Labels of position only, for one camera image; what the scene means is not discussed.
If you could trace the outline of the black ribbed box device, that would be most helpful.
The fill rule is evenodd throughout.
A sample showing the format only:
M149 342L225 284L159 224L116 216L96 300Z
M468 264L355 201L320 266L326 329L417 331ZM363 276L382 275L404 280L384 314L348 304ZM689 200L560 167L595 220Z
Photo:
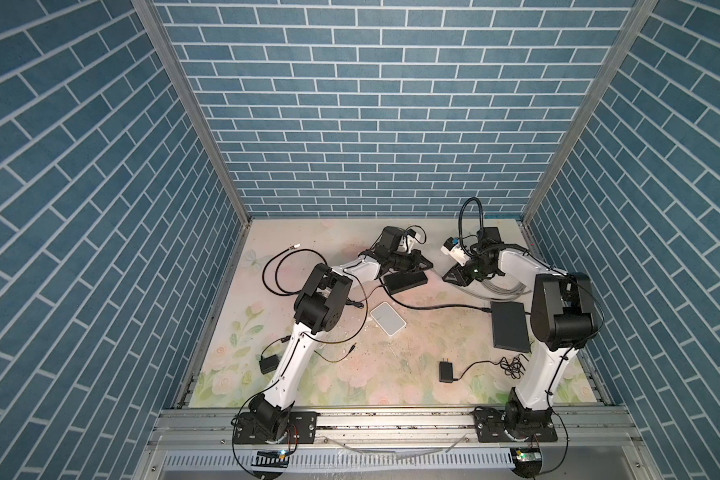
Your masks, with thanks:
M428 283L424 272L395 272L381 278L384 288L390 295L396 295Z

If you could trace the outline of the dark grey network switch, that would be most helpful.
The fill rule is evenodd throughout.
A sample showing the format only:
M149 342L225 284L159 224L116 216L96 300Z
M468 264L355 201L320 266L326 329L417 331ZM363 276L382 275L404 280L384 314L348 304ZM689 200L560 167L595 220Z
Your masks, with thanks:
M519 302L492 302L490 309L494 347L529 353L531 348L524 305Z

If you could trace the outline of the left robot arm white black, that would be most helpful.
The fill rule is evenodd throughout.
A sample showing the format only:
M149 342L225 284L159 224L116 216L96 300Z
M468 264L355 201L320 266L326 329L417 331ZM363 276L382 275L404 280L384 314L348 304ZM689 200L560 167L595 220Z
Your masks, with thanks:
M315 348L340 320L352 288L363 287L388 271L414 274L433 268L433 263L414 249L409 253L362 252L354 261L340 266L317 264L294 302L294 326L282 356L263 355L260 370L273 378L261 392L243 402L247 412L235 421L235 440L240 443L276 443L292 431L292 413L298 385Z

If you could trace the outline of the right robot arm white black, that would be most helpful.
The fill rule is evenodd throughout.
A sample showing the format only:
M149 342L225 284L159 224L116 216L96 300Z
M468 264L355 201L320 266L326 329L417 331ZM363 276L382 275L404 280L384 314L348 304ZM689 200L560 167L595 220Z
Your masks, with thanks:
M470 255L450 238L441 251L456 261L451 269L455 284L487 273L508 274L533 294L530 327L535 343L529 364L502 410L473 411L478 441L555 442L553 396L565 367L598 331L589 277L558 270L516 244L493 243Z

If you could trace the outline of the white small router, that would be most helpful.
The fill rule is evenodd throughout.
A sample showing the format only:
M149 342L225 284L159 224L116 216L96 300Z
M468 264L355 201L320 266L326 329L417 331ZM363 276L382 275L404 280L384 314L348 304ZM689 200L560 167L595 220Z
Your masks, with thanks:
M383 302L370 312L371 318L389 337L394 337L403 330L407 323L388 303Z

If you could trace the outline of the black adapter left side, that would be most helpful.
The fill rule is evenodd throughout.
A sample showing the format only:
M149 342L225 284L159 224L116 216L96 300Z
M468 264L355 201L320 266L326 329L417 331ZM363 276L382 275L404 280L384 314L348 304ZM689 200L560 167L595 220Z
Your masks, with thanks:
M290 340L291 340L291 336L286 335L286 336L284 336L284 337L281 337L281 338L278 338L278 339L272 341L270 344L268 344L268 345L262 350L262 352L261 352L261 354L260 354L260 356L259 356L258 362L259 362L260 372L261 372L263 375L267 375L267 374L276 372L277 369L280 367L280 365L281 365L281 363L282 363L282 360L284 359L284 356L283 356L283 355L286 353L286 351L283 351L283 352L282 352L283 355L279 355L279 354L275 354L275 353L273 353L273 354L271 354L271 355L268 355L268 354L267 354L267 350L270 349L270 348L271 348L272 346L274 346L275 344L278 344L278 343L289 344L289 343L290 343ZM316 354L321 360L323 360L323 361L325 361L325 362L327 362L327 363L335 364L335 363L339 363L339 362L344 361L349 355L351 355L351 354L353 353L353 351L355 350L355 348L356 348L356 344L353 343L353 344L349 347L349 349L348 349L340 358L336 358L336 359L327 358L327 357L326 357L321 351L319 351L319 350L315 351L315 354Z

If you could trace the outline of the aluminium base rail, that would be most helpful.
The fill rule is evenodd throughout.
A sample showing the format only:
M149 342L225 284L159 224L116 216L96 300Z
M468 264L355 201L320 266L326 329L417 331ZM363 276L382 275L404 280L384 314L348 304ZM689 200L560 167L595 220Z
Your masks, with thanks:
M555 440L515 442L498 412L466 407L311 407L288 437L255 443L230 409L165 410L139 479L656 479L623 407L556 409Z

